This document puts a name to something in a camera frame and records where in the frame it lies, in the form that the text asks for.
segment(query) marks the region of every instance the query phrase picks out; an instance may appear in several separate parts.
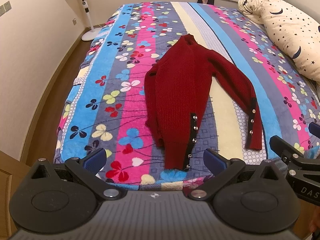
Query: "bed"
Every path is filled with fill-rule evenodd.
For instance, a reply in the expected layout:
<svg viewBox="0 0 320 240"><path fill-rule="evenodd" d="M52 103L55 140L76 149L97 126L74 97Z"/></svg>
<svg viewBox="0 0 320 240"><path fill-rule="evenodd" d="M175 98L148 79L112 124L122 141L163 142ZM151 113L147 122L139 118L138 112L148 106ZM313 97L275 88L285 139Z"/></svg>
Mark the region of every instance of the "bed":
<svg viewBox="0 0 320 240"><path fill-rule="evenodd" d="M263 123L262 150L244 148L248 116L212 78L190 169L164 169L163 149L145 126L144 76L187 33L252 82ZM107 183L131 190L188 191L212 176L202 159L206 148L259 164L276 157L268 143L273 135L301 152L318 146L308 124L320 121L319 107L314 86L263 27L238 10L186 2L126 4L106 22L80 66L58 127L54 163L102 147L108 158L97 176Z"/></svg>

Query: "ribbed knit sweater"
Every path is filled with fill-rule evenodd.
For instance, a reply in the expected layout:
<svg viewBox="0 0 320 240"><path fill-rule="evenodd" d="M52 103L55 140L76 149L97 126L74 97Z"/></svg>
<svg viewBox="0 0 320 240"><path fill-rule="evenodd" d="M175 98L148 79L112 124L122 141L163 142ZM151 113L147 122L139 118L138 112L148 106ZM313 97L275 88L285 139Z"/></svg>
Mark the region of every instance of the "ribbed knit sweater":
<svg viewBox="0 0 320 240"><path fill-rule="evenodd" d="M190 168L212 76L249 115L246 148L262 149L260 111L250 80L218 52L199 45L187 34L145 76L146 125L156 146L165 148L166 169Z"/></svg>

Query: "pink stripe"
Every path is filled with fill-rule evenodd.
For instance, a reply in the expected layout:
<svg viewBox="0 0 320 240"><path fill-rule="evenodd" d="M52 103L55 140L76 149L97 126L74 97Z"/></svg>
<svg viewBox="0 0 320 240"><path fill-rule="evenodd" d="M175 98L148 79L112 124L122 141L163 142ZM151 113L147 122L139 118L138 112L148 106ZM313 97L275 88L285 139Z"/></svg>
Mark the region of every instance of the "pink stripe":
<svg viewBox="0 0 320 240"><path fill-rule="evenodd" d="M152 34L150 31L147 31L149 27L155 27L153 25L150 25L153 23L153 11L151 11L150 8L147 8L150 3L144 3L143 7L141 9L141 15L147 16L144 21L140 22L140 27L145 26L145 28L142 28L139 31L136 31L135 33L138 33L137 35L137 42L135 44L135 49L132 51L128 51L129 55L128 60L130 58L130 55L133 54L134 51L139 51L142 55L136 55L136 60L139 60L140 63L136 64L133 68L128 68L130 70L130 77L128 82L132 82L134 80L139 80L140 84L137 86L132 86L132 88L127 92L121 92L120 96L124 95L125 93L125 102L122 107L122 119L120 122L120 128L118 133L117 141L127 136L126 131L130 128L136 128L139 130L139 137L143 140L143 147L141 149L133 149L133 152L129 154L123 154L123 150L125 149L125 146L122 146L120 144L117 144L116 147L116 157L115 161L119 161L121 164L121 168L123 171L126 171L129 174L129 179L124 182L120 182L118 180L118 175L113 178L115 183L125 183L125 184L140 184L141 182L141 176L143 174L149 174L149 168L150 168L150 160L151 160L151 151L153 146L153 139L150 133L150 130L145 126L145 122L147 120L147 111L146 111L146 103L145 103L145 97L143 95L140 95L139 92L142 90L142 87L144 85L144 76L146 72L151 68L151 65L155 63L155 58L151 58L151 54L155 53L156 48L156 39L152 38ZM135 27L128 26L126 30L134 29ZM147 41L150 46L138 46L142 41ZM132 166L132 159L133 158L140 158L144 162L142 165L138 167Z"/></svg>
<svg viewBox="0 0 320 240"><path fill-rule="evenodd" d="M213 6L210 6L211 9L215 12L219 12L220 13L220 16L223 16L224 17L224 14L222 14L222 11L218 10L217 8L213 7ZM256 45L256 43L254 43L253 41L250 41L250 39L252 38L249 34L246 34L246 33L243 33L241 32L241 28L236 28L236 25L233 24L233 22L230 20L230 19L225 19L223 20L225 22L228 22L229 23L229 26L241 37L241 38L244 38L246 39L246 41L248 41L249 43L246 43L244 42L244 44L247 44L248 48L252 48L252 49L258 49L259 47ZM254 57L259 59L258 56L260 56L260 53L258 54L254 54ZM263 64L261 64L266 70L267 72L269 73L270 77L272 78L273 82L275 83L275 86L278 88L279 92L282 94L283 97L287 97L289 100L291 99L292 97L292 90L287 86L285 85L284 83L282 83L280 80L278 80L277 78L279 77L279 74L276 72L276 73L273 73L269 68L270 68L270 65L268 65L266 63L267 59L264 58L264 57L260 57L260 59ZM301 110L300 108L298 107L298 104L296 103L293 103L292 104L292 107L289 107L289 111L291 113L291 116L292 116L292 120L293 119L296 119L298 120L298 122L300 122L299 120L299 117L301 115ZM301 126L301 130L298 131L297 130L297 134L298 134L298 138L299 138L299 143L301 144L301 146L303 146L305 149L308 148L308 140L309 140L309 134L305 131L305 128L307 127L306 124L303 124L302 122L299 123L299 125Z"/></svg>

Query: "blue gripper pad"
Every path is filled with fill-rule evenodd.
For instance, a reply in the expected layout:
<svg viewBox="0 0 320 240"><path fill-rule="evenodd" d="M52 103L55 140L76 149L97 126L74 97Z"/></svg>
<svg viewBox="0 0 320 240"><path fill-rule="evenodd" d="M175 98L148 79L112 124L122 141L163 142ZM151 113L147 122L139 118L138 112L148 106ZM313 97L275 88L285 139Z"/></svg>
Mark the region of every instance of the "blue gripper pad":
<svg viewBox="0 0 320 240"><path fill-rule="evenodd" d="M106 151L99 148L80 160L80 164L93 174L97 174L107 162Z"/></svg>
<svg viewBox="0 0 320 240"><path fill-rule="evenodd" d="M309 132L320 138L320 125L315 122L311 122L309 124Z"/></svg>
<svg viewBox="0 0 320 240"><path fill-rule="evenodd" d="M206 149L203 152L204 165L216 176L224 171L229 165L230 161L216 153L212 149Z"/></svg>

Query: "striped blanket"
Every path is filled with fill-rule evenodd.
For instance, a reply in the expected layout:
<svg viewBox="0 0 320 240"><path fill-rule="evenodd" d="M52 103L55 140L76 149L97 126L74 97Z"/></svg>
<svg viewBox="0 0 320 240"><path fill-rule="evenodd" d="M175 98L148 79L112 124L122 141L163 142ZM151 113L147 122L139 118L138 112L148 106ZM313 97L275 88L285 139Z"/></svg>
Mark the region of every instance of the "striped blanket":
<svg viewBox="0 0 320 240"><path fill-rule="evenodd" d="M251 80L263 123L261 151L244 148L248 116L212 78L189 171L164 169L163 149L145 126L144 76L187 33ZM273 135L301 152L319 145L308 131L310 122L320 120L317 100L291 59L236 9L185 2L126 4L106 22L80 67L58 127L54 162L102 147L107 164L97 176L108 183L134 190L191 189L211 176L202 158L206 148L259 164L276 156L268 143Z"/></svg>

